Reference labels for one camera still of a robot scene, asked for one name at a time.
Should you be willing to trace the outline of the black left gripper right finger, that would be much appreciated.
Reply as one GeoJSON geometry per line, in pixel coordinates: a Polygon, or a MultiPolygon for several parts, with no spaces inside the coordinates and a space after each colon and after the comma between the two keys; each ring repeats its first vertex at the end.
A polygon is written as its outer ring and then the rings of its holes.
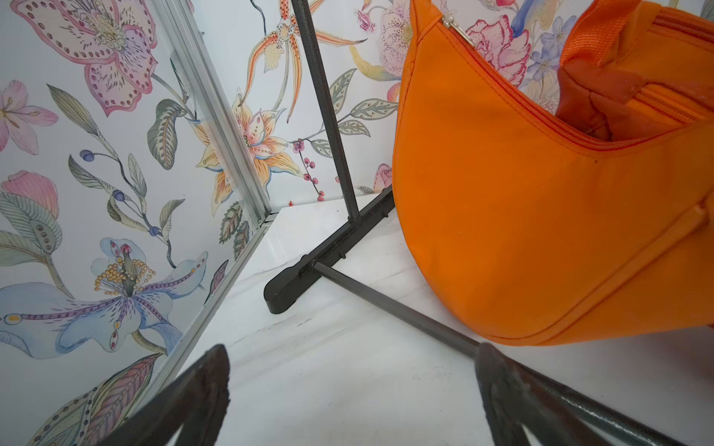
{"type": "Polygon", "coordinates": [[[490,344],[478,347],[475,373],[496,445],[528,445],[530,430],[542,445],[562,445],[561,418],[553,399],[490,344]]]}

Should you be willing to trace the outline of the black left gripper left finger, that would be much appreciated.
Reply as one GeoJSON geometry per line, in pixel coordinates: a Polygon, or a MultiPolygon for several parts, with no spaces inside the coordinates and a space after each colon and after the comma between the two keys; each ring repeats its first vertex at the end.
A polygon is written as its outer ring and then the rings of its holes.
{"type": "Polygon", "coordinates": [[[230,402],[230,362],[217,344],[102,445],[213,445],[230,402]]]}

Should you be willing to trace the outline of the bright orange crescent bag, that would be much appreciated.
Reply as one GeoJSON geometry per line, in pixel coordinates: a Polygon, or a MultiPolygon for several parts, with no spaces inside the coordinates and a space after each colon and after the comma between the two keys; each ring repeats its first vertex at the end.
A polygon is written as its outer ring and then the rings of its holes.
{"type": "Polygon", "coordinates": [[[444,306],[513,346],[712,324],[712,22],[592,3],[548,113],[496,69],[515,31],[410,12],[392,189],[444,306]]]}

